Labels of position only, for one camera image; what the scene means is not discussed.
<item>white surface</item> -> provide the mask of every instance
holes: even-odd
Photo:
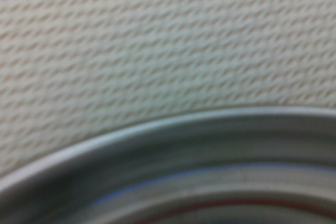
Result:
[[[336,107],[332,0],[0,2],[0,173],[118,127]]]

